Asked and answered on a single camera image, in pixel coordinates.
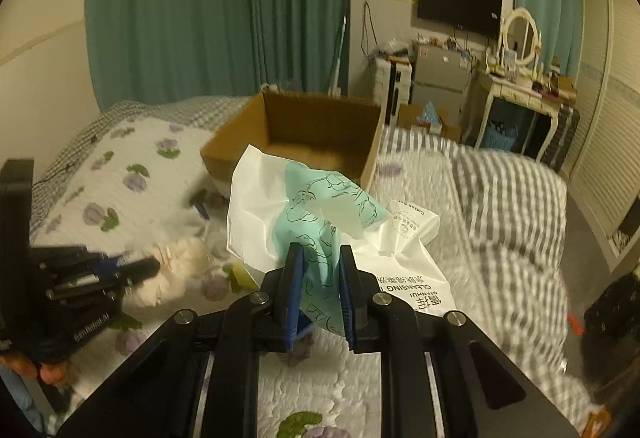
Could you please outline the left hand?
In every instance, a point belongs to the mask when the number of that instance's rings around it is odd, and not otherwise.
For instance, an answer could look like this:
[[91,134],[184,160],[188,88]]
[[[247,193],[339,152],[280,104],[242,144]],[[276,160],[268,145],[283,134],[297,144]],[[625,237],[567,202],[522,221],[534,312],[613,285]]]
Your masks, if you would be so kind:
[[21,352],[12,351],[1,355],[1,363],[18,375],[29,378],[39,377],[47,385],[60,387],[67,382],[67,364],[65,362],[36,366]]

